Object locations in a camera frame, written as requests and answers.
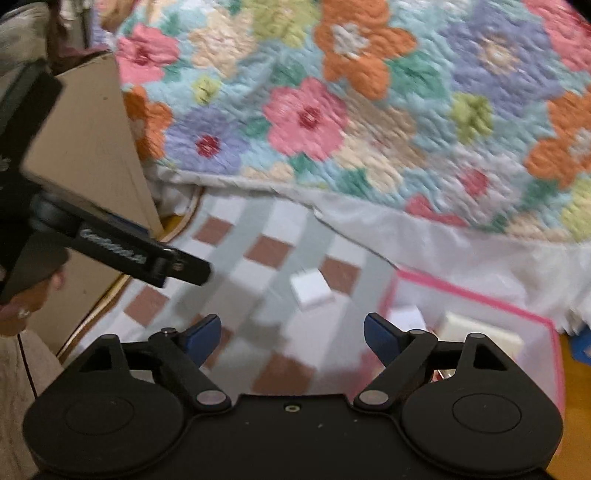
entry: brown square tile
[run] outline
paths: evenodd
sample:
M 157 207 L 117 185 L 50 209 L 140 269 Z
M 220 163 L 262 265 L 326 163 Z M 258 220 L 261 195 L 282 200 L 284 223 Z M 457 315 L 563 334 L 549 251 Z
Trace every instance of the brown square tile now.
M 351 295 L 359 276 L 359 268 L 330 257 L 324 259 L 320 272 L 324 275 L 331 290 L 339 291 L 345 295 Z
M 168 302 L 168 297 L 151 287 L 144 287 L 134 301 L 127 305 L 125 313 L 140 325 L 147 327 L 166 305 L 166 302 Z
M 193 238 L 215 247 L 219 245 L 231 229 L 231 223 L 216 217 L 209 217 L 199 231 L 193 235 Z
M 315 372 L 297 360 L 274 353 L 252 391 L 262 395 L 304 395 Z
M 228 330 L 225 327 L 222 327 L 222 338 L 220 340 L 220 344 L 212 352 L 212 354 L 207 357 L 207 360 L 205 360 L 205 363 L 203 365 L 205 365 L 207 368 L 212 368 L 216 363 L 217 358 L 220 356 L 220 353 L 222 353 L 223 350 L 226 348 L 226 346 L 232 339 L 233 335 L 234 334 L 230 330 Z
M 290 244 L 267 236 L 260 236 L 245 258 L 267 267 L 279 268 L 291 249 Z

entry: black circular disc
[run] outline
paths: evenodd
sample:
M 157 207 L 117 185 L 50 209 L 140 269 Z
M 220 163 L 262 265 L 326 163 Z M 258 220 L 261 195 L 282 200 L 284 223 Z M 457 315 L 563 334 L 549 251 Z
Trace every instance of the black circular disc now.
M 535 386 L 491 381 L 501 373 L 506 377 L 454 376 L 419 388 L 402 407 L 408 439 L 434 463 L 464 475 L 545 468 L 560 441 L 560 413 Z
M 519 407 L 511 400 L 485 393 L 467 395 L 453 405 L 453 416 L 467 429 L 480 433 L 503 433 L 521 421 Z
M 43 469 L 77 478 L 119 477 L 159 457 L 183 423 L 181 403 L 164 388 L 95 371 L 77 375 L 75 391 L 62 383 L 39 397 L 23 434 Z
M 66 411 L 66 423 L 83 435 L 106 435 L 124 428 L 134 417 L 134 407 L 113 395 L 95 395 L 74 403 Z

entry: purple flower pattern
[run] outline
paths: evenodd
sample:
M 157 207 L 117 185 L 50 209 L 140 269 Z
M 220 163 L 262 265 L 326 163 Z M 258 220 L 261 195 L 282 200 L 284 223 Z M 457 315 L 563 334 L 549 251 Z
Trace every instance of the purple flower pattern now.
M 520 118 L 529 104 L 563 93 L 547 65 L 552 46 L 540 24 L 513 20 L 482 1 L 441 35 L 457 54 L 452 89 L 487 97 L 497 115 Z
M 166 132 L 166 155 L 182 170 L 218 175 L 240 171 L 248 141 L 238 123 L 211 106 L 193 108 Z

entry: blue object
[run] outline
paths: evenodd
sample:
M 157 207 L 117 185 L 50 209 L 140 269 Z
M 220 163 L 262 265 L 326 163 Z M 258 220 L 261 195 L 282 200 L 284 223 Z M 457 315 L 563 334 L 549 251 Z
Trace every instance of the blue object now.
M 370 314 L 365 317 L 363 324 L 365 343 L 379 358 L 382 365 L 387 367 L 400 355 L 400 346 L 398 345 L 398 338 L 387 328 L 389 326 L 386 325 L 387 320 L 374 315 Z
M 181 349 L 195 365 L 202 366 L 222 338 L 222 321 L 217 315 L 208 315 L 182 334 Z
M 591 329 L 585 329 L 576 337 L 569 339 L 570 353 L 573 358 L 584 364 L 591 365 Z

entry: wooden floor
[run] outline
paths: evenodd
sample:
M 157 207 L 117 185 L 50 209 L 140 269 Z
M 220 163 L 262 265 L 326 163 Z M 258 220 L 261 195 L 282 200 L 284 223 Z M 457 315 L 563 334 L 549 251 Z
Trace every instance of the wooden floor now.
M 560 339 L 566 379 L 564 436 L 548 468 L 556 480 L 591 479 L 591 367 L 570 356 L 566 337 Z

